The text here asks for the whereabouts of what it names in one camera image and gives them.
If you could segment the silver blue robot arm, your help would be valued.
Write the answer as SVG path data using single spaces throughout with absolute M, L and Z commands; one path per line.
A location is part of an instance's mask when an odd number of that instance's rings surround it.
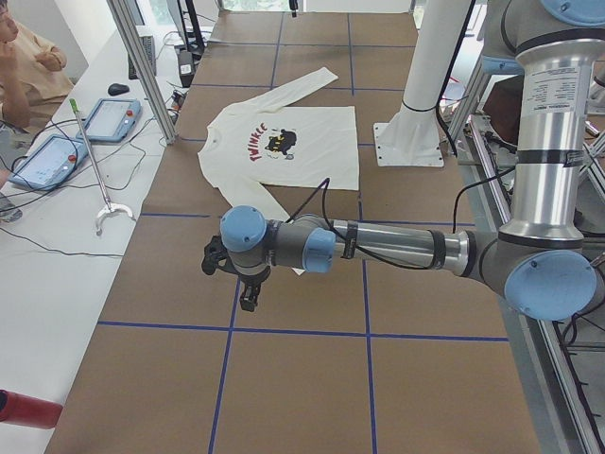
M 241 307 L 256 308 L 275 266 L 326 272 L 336 257 L 474 279 L 537 320 L 558 321 L 594 299 L 601 278 L 582 255 L 574 210 L 590 77 L 604 51 L 600 1 L 492 1 L 483 53 L 524 71 L 510 219 L 494 234 L 388 227 L 305 215 L 269 220 L 229 210 L 202 268 L 240 277 Z

